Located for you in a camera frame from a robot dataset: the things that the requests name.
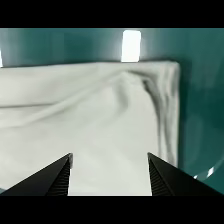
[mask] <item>green table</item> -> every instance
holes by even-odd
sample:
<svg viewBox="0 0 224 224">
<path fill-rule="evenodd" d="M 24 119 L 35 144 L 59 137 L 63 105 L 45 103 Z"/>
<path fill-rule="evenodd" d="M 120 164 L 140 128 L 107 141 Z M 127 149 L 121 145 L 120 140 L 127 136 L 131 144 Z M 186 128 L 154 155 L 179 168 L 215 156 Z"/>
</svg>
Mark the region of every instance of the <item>green table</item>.
<svg viewBox="0 0 224 224">
<path fill-rule="evenodd" d="M 2 28 L 3 65 L 120 61 L 124 30 Z M 192 176 L 204 173 L 204 182 L 224 193 L 224 29 L 136 30 L 142 34 L 140 60 L 175 60 L 182 68 L 179 168 Z M 214 166 L 215 172 L 206 178 Z"/>
</svg>

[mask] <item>bright light spot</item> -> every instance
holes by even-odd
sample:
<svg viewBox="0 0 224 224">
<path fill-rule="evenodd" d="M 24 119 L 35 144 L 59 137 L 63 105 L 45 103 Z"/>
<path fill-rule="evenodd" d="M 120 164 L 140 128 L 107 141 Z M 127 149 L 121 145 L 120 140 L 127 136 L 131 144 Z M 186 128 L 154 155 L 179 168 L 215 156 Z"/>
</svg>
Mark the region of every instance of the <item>bright light spot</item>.
<svg viewBox="0 0 224 224">
<path fill-rule="evenodd" d="M 1 50 L 0 50 L 0 68 L 1 67 L 3 67 L 3 65 L 2 65 L 2 52 L 1 52 Z"/>
<path fill-rule="evenodd" d="M 138 62 L 140 57 L 141 32 L 125 30 L 123 32 L 121 62 Z"/>
<path fill-rule="evenodd" d="M 208 171 L 208 175 L 207 177 L 211 176 L 214 173 L 214 167 L 212 167 L 209 171 Z"/>
</svg>

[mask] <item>white cloth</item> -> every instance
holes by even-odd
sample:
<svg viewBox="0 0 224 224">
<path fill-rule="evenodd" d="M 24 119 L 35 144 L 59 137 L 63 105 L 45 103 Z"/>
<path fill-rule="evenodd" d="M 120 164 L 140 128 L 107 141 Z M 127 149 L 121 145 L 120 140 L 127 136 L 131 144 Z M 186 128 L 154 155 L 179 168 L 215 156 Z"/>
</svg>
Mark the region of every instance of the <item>white cloth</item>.
<svg viewBox="0 0 224 224">
<path fill-rule="evenodd" d="M 151 195 L 147 152 L 177 166 L 179 66 L 0 69 L 0 187 L 73 153 L 69 195 Z"/>
</svg>

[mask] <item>teal surface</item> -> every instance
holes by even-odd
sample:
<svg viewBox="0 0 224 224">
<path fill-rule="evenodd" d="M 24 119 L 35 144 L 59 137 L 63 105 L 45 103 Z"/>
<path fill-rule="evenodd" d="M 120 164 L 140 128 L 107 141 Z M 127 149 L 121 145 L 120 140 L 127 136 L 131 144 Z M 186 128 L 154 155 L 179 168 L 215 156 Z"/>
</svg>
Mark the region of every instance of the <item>teal surface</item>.
<svg viewBox="0 0 224 224">
<path fill-rule="evenodd" d="M 224 29 L 135 29 L 142 33 L 140 60 L 175 60 L 182 68 L 179 167 L 224 193 Z M 124 30 L 0 29 L 3 65 L 120 61 Z"/>
</svg>

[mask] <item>white fabric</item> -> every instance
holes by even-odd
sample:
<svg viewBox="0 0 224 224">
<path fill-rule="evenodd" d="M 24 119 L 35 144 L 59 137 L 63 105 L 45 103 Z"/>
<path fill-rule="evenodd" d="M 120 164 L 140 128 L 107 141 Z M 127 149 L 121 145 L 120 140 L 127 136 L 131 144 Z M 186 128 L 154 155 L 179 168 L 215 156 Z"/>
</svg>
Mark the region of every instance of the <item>white fabric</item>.
<svg viewBox="0 0 224 224">
<path fill-rule="evenodd" d="M 71 152 L 69 195 L 151 195 L 147 152 L 177 166 L 178 81 L 175 62 L 0 69 L 0 187 Z"/>
</svg>

